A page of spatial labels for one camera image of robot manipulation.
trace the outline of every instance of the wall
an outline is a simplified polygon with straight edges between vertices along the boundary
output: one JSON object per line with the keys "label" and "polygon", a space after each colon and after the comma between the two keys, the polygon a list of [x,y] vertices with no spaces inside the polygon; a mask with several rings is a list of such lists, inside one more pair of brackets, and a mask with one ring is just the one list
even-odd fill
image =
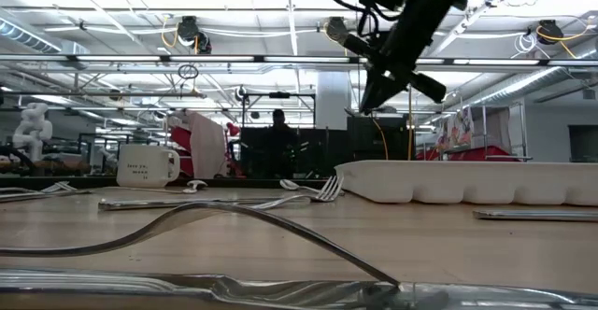
{"label": "wall", "polygon": [[569,162],[569,125],[598,125],[598,107],[525,107],[529,156],[532,162]]}

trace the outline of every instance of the white column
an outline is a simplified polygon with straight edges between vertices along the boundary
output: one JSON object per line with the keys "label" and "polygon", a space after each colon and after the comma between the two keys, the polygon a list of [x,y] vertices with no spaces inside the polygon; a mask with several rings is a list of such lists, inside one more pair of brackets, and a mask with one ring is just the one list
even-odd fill
{"label": "white column", "polygon": [[316,128],[347,130],[351,88],[347,72],[319,72],[316,89]]}

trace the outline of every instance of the white robot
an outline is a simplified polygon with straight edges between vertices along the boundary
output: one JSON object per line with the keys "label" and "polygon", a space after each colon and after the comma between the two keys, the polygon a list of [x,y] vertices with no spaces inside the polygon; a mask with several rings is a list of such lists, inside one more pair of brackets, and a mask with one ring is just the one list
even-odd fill
{"label": "white robot", "polygon": [[52,138],[52,123],[45,119],[48,105],[31,103],[21,112],[21,124],[12,136],[14,148],[29,146],[31,162],[41,160],[43,141]]}

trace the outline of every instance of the fork tine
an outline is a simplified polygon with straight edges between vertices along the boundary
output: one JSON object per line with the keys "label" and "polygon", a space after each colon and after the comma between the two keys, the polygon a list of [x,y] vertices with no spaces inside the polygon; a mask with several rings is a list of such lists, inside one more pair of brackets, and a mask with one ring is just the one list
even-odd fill
{"label": "fork tine", "polygon": [[340,177],[335,178],[335,184],[328,190],[328,195],[324,197],[327,202],[331,202],[336,198],[336,191],[339,188]]}
{"label": "fork tine", "polygon": [[338,197],[338,194],[340,193],[340,190],[343,188],[343,180],[345,180],[344,177],[340,176],[338,178],[338,180],[336,181],[336,190],[335,190],[335,195],[332,196],[332,200],[336,199],[336,197]]}
{"label": "fork tine", "polygon": [[330,177],[330,178],[328,178],[328,180],[326,180],[326,183],[324,183],[324,186],[321,188],[320,192],[318,192],[318,194],[316,194],[316,197],[314,198],[315,200],[321,201],[321,196],[328,189],[328,187],[330,186],[330,181],[332,179],[333,178]]}
{"label": "fork tine", "polygon": [[330,190],[335,187],[336,176],[331,176],[328,178],[326,185],[321,189],[320,193],[316,196],[316,199],[322,202],[326,202],[328,200],[328,195],[330,194]]}

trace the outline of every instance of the table surface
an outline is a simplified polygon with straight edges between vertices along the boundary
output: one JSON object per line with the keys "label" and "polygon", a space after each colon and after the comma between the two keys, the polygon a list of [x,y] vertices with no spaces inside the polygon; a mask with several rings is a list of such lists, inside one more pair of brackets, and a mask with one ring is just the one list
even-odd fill
{"label": "table surface", "polygon": [[[208,189],[190,198],[289,195]],[[0,247],[72,247],[113,240],[165,209],[98,212],[101,199],[180,195],[101,189],[0,205]],[[567,206],[376,204],[351,194],[329,204],[273,210],[328,237],[400,281],[493,284],[598,293],[598,223],[477,220],[480,208]],[[0,258],[0,267],[225,274],[258,280],[369,280],[332,253],[259,220],[220,214],[141,244],[75,258]]]}

